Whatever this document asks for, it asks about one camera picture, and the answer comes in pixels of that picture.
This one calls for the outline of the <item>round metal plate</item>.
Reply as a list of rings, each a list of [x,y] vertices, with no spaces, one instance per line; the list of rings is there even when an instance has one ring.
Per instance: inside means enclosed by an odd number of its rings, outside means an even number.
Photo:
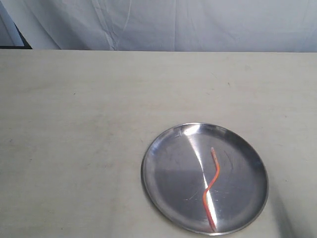
[[[213,232],[203,206],[203,192],[215,175],[215,149],[220,174],[207,195]],[[185,123],[162,132],[146,150],[141,165],[148,199],[171,222],[194,233],[220,236],[251,224],[268,198],[266,168],[256,150],[240,135],[219,125]]]

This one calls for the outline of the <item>white backdrop cloth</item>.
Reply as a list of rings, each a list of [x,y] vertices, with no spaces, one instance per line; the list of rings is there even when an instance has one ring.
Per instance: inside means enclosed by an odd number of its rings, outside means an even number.
[[[34,49],[315,52],[314,0],[4,0]]]

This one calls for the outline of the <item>thin orange straw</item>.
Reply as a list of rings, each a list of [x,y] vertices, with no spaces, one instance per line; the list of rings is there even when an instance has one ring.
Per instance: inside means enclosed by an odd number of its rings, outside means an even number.
[[[220,174],[220,165],[218,162],[218,158],[217,158],[215,149],[213,147],[211,147],[211,157],[212,157],[214,165],[215,165],[215,175],[213,176],[211,182],[208,184],[207,188],[203,192],[202,201],[203,201],[203,206],[204,206],[204,209],[205,209],[208,221],[209,221],[210,228],[214,232],[216,230],[216,222],[214,221],[214,219],[212,217],[212,212],[211,212],[211,207],[213,207],[213,205],[211,202],[208,202],[207,195],[211,194],[211,188],[218,179],[218,176]]]

